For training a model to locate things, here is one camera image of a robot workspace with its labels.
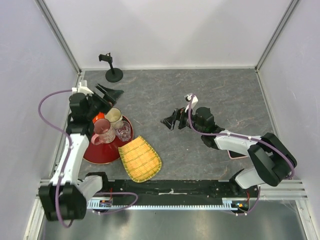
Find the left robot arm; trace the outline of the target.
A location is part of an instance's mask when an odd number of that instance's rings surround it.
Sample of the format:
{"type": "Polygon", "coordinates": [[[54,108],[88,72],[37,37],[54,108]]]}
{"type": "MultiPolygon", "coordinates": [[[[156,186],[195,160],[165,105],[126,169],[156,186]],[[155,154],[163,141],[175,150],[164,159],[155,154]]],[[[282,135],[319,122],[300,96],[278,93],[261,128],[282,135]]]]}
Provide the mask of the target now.
{"type": "Polygon", "coordinates": [[[59,221],[65,228],[68,227],[65,220],[72,222],[85,217],[88,202],[95,194],[104,197],[110,191],[108,177],[103,172],[88,173],[78,182],[81,162],[94,133],[94,117],[99,113],[107,114],[124,93],[101,84],[95,87],[102,95],[83,83],[70,90],[66,129],[44,120],[65,135],[65,145],[56,172],[47,185],[39,187],[38,196],[46,219],[59,221]]]}

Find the pink case smartphone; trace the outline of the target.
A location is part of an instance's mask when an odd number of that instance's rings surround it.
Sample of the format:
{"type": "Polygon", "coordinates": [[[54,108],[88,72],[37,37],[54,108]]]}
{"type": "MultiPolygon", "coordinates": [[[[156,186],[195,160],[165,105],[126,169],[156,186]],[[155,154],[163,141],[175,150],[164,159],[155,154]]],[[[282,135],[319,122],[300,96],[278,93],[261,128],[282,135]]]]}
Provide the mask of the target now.
{"type": "Polygon", "coordinates": [[[244,158],[247,158],[246,155],[243,155],[243,154],[240,154],[240,153],[237,153],[237,152],[234,152],[234,151],[227,151],[228,153],[228,157],[232,160],[236,160],[236,159],[244,159],[244,158]]]}

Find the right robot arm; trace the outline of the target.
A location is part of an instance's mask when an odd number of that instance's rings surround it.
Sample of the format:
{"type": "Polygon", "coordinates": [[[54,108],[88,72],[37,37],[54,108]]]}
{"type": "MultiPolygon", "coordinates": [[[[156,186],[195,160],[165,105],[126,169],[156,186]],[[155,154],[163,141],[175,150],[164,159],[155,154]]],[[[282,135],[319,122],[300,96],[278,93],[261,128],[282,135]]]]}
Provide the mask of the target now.
{"type": "Polygon", "coordinates": [[[168,129],[185,127],[201,135],[203,143],[216,150],[249,157],[253,168],[237,172],[229,184],[229,191],[235,197],[242,196],[248,188],[267,184],[276,187],[294,174],[297,160],[273,133],[263,136],[248,136],[230,132],[215,123],[207,107],[199,107],[195,114],[186,108],[177,108],[171,116],[160,121],[168,129]]]}

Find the black phone stand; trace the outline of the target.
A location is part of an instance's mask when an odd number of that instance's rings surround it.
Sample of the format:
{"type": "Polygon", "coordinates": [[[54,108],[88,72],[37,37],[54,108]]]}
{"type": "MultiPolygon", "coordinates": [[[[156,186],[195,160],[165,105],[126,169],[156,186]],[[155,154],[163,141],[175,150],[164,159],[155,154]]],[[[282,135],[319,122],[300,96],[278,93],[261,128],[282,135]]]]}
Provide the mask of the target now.
{"type": "Polygon", "coordinates": [[[116,83],[119,82],[124,74],[123,71],[119,68],[114,68],[113,67],[113,57],[111,56],[111,53],[106,53],[106,54],[100,54],[98,56],[98,60],[100,62],[107,62],[109,64],[110,69],[106,71],[105,73],[105,78],[108,82],[110,83],[116,83]]]}

